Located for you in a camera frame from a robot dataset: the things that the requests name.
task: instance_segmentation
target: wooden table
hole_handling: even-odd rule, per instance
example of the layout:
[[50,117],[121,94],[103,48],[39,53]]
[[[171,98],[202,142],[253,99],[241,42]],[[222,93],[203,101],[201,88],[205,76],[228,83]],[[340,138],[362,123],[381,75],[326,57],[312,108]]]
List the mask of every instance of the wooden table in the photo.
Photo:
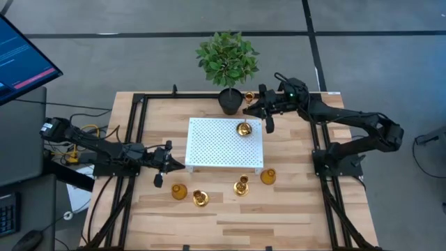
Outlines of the wooden table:
[[[108,132],[120,125],[121,139],[127,130],[133,94],[116,94]],[[329,106],[344,106],[338,93],[322,93],[321,96]],[[137,108],[133,142],[140,109]],[[213,99],[149,100],[142,143],[150,146],[170,139],[174,147],[172,156],[184,163],[190,117],[244,118],[241,110],[235,116],[224,115],[218,101]],[[331,250],[321,184],[314,174],[311,158],[313,141],[309,123],[293,112],[275,116],[274,120],[274,133],[263,131],[265,168],[277,170],[274,185],[262,184],[253,171],[198,169],[193,174],[185,170],[167,174],[159,189],[153,186],[157,171],[142,167],[134,187],[125,249],[180,250],[183,245],[190,245],[191,250],[264,250],[271,245],[274,250]],[[331,123],[328,128],[333,142],[351,140],[347,126]],[[319,135],[323,146],[320,128]],[[241,174],[249,176],[246,197],[237,197],[233,192],[233,184]],[[85,236],[91,209],[106,180],[102,177],[95,182],[84,226]],[[339,180],[348,217],[366,240],[378,245],[364,188],[351,177]],[[172,198],[173,183],[187,186],[189,193],[184,200]],[[93,217],[92,236],[110,214],[115,184],[116,178],[113,178],[100,198]],[[210,195],[206,207],[198,208],[193,204],[191,194],[195,189]],[[334,218],[339,244],[343,245],[340,223],[336,215]],[[115,245],[121,218],[116,225]]]

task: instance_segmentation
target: concrete floor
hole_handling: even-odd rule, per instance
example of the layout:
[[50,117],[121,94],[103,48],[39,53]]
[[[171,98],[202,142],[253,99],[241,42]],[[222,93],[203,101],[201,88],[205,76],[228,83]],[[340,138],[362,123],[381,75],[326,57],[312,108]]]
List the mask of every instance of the concrete floor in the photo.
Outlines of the concrete floor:
[[[440,0],[309,0],[309,5],[316,31],[446,30],[446,2]],[[14,0],[6,17],[24,33],[307,29],[300,0]],[[182,91],[220,90],[195,66],[194,49],[204,39],[32,41],[65,73],[47,85],[49,101],[111,107],[117,91],[170,90],[173,84]],[[275,87],[272,74],[279,71],[318,90],[308,37],[249,39],[261,53],[261,71],[239,89],[253,90],[261,83]],[[411,146],[417,135],[446,125],[446,36],[318,37],[317,43],[329,91],[341,91],[347,108],[383,112],[406,131],[398,152],[368,153],[362,165],[380,246],[444,250],[446,182],[417,168]],[[95,113],[47,109],[48,116],[75,112]],[[76,123],[106,125],[108,119],[79,118]],[[428,172],[446,176],[442,147],[437,142],[418,147],[417,157]],[[68,198],[59,185],[58,212],[63,213]],[[70,248],[79,242],[84,217],[58,224],[56,235]]]

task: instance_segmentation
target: pegboard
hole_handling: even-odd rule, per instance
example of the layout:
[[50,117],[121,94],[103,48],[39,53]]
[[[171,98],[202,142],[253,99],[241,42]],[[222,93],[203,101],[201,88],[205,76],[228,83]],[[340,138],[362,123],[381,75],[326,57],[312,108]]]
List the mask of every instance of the pegboard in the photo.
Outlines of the pegboard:
[[237,125],[244,119],[190,118],[185,164],[193,167],[263,168],[262,124],[248,119],[252,133],[240,136]]

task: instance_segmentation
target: gold candle holder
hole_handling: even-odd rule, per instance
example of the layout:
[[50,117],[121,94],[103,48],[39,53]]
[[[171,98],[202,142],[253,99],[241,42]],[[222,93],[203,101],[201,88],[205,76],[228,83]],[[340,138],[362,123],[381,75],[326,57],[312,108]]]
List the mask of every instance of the gold candle holder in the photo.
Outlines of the gold candle holder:
[[177,200],[182,200],[187,196],[187,188],[183,184],[172,185],[172,197]]
[[245,196],[249,192],[248,176],[242,175],[240,181],[234,184],[234,192],[238,196]]
[[204,207],[209,203],[209,196],[203,191],[195,190],[192,195],[194,196],[195,206]]
[[267,169],[263,170],[260,174],[260,179],[262,180],[263,184],[266,185],[272,185],[276,181],[276,170],[274,169]]
[[[247,103],[247,106],[249,106],[251,101],[253,101],[254,97],[255,97],[255,95],[252,92],[247,92],[245,94],[245,102]],[[239,123],[237,125],[237,133],[240,136],[250,135],[251,132],[252,132],[252,127],[250,124],[248,124],[248,122],[246,122],[246,119],[245,119],[245,122]]]

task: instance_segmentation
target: monitor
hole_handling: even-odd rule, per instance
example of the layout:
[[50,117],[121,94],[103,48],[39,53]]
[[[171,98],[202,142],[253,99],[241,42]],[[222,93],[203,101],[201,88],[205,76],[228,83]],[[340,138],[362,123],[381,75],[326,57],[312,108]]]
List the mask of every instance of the monitor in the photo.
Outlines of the monitor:
[[0,15],[0,105],[62,74],[13,24]]

